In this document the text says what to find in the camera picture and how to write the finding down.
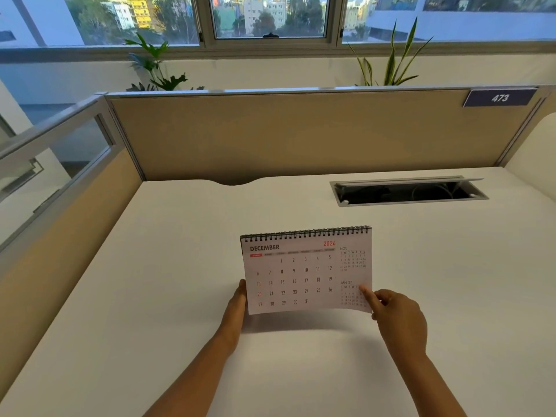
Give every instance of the forearm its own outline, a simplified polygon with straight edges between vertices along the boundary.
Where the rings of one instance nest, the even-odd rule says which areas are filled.
[[[205,417],[229,350],[226,342],[218,335],[213,336],[143,417]]]
[[[419,417],[466,417],[433,362],[422,357],[395,359]]]

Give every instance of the number plate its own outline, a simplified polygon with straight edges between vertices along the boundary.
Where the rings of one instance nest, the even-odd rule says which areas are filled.
[[[514,107],[527,105],[537,88],[472,89],[464,107]]]

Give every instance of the hand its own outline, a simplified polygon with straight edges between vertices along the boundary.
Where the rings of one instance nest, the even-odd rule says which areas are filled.
[[[394,362],[427,356],[427,321],[416,301],[390,290],[359,287]]]
[[[228,301],[228,307],[222,317],[222,322],[216,331],[215,336],[220,338],[231,355],[240,340],[241,327],[245,315],[245,304],[247,302],[247,290],[245,280],[240,280],[240,285],[233,293],[233,297]]]

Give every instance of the calendar page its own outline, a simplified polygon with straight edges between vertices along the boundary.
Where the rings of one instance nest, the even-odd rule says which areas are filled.
[[[250,315],[315,308],[371,312],[370,227],[241,236]]]

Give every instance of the desk surface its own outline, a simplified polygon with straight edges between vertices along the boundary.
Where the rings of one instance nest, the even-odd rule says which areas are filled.
[[[484,177],[490,200],[339,208],[330,181]],[[556,409],[556,204],[503,168],[147,182],[0,404],[1,417],[140,416],[217,328],[244,233],[369,224],[374,287],[419,301],[468,414]],[[375,322],[250,316],[210,416],[416,415]]]

